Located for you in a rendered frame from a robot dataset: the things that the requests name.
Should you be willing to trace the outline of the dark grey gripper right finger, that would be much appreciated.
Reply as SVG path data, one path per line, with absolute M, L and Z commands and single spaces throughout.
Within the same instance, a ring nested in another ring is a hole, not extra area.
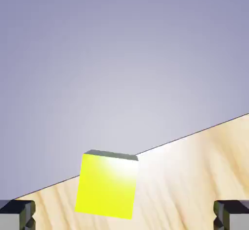
M 249 200 L 216 200 L 213 230 L 249 230 Z

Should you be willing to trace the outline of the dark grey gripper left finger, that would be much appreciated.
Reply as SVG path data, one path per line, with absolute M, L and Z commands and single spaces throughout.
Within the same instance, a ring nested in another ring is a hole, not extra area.
M 0 200 L 0 230 L 36 230 L 33 200 Z

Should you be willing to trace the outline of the small yellow cube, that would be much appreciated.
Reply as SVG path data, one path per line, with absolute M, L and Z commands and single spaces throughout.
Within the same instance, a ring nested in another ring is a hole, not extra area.
M 75 211 L 132 219 L 138 170 L 136 155 L 87 151 L 82 156 Z

